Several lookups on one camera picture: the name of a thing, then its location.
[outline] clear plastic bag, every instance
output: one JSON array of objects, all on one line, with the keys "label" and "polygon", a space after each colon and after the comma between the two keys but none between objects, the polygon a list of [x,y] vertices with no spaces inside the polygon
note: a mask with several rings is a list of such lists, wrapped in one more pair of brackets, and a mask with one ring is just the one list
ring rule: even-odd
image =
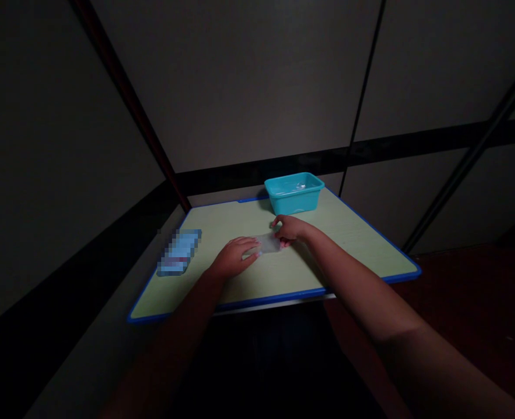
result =
[{"label": "clear plastic bag", "polygon": [[249,256],[257,252],[261,254],[276,253],[280,251],[280,240],[275,237],[275,232],[271,231],[261,236],[251,236],[257,239],[259,246],[249,249],[244,253],[244,256]]}]

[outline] light green tabletop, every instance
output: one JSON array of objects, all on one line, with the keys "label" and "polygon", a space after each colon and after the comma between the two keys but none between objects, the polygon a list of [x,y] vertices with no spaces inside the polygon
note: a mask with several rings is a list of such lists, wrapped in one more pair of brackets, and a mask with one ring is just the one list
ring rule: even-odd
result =
[{"label": "light green tabletop", "polygon": [[[328,189],[321,191],[315,211],[294,216],[321,229],[387,282],[414,279],[420,274],[415,263]],[[229,240],[267,233],[274,219],[268,199],[193,208],[181,228],[202,230],[195,256],[183,275],[157,276],[154,273],[132,309],[129,321],[149,321],[174,311]],[[305,245],[295,243],[278,253],[264,254],[230,280],[218,308],[251,307],[325,293],[317,265]]]}]

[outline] forearm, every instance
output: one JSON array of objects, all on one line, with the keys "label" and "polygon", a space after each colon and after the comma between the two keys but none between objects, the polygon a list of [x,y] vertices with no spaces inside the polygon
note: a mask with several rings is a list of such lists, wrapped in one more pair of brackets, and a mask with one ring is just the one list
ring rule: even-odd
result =
[{"label": "forearm", "polygon": [[382,343],[425,324],[378,275],[346,253],[326,234],[312,227],[302,240],[329,286],[374,343]]},{"label": "forearm", "polygon": [[225,278],[206,271],[157,331],[101,417],[159,417],[170,405],[221,296]]},{"label": "forearm", "polygon": [[302,238],[419,417],[515,417],[515,400],[438,335],[393,289],[320,230]]}]

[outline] brown floor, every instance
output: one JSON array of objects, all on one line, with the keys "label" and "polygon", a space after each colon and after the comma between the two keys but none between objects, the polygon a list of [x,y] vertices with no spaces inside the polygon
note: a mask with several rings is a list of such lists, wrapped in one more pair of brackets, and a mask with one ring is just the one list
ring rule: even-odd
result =
[{"label": "brown floor", "polygon": [[[515,398],[515,248],[417,258],[419,279],[393,285],[434,329]],[[341,348],[389,418],[409,417],[373,347],[337,300],[325,302]]]}]

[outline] teal plastic container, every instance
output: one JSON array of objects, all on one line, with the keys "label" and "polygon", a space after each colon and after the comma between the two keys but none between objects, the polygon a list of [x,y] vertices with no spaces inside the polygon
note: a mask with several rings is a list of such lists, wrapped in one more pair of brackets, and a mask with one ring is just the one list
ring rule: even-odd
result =
[{"label": "teal plastic container", "polygon": [[308,172],[273,177],[265,181],[273,211],[277,215],[313,211],[325,183]]}]

